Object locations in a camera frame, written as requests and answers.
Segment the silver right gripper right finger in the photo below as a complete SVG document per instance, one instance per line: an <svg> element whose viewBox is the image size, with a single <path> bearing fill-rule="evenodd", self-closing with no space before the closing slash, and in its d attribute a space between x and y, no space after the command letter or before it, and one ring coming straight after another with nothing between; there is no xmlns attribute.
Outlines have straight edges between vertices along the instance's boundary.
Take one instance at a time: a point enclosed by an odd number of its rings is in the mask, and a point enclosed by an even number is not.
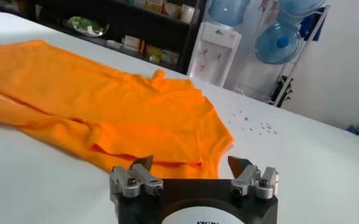
<svg viewBox="0 0 359 224"><path fill-rule="evenodd" d="M278 194L279 173L273 167L267 167L262 173L248 159L228 157L228 164L234 179L230 182L231 194L236 198L249 195L249 189L255 188L255 196L269 200Z"/></svg>

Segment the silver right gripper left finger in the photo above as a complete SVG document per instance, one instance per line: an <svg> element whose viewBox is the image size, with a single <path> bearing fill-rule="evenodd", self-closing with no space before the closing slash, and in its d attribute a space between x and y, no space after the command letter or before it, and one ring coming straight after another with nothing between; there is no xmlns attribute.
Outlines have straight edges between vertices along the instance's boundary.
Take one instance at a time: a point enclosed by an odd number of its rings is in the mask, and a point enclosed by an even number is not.
<svg viewBox="0 0 359 224"><path fill-rule="evenodd" d="M163 180L150 173L153 156L134 161L128 169L115 166L110 174L110 197L136 198L144 187L145 193L157 197L163 193Z"/></svg>

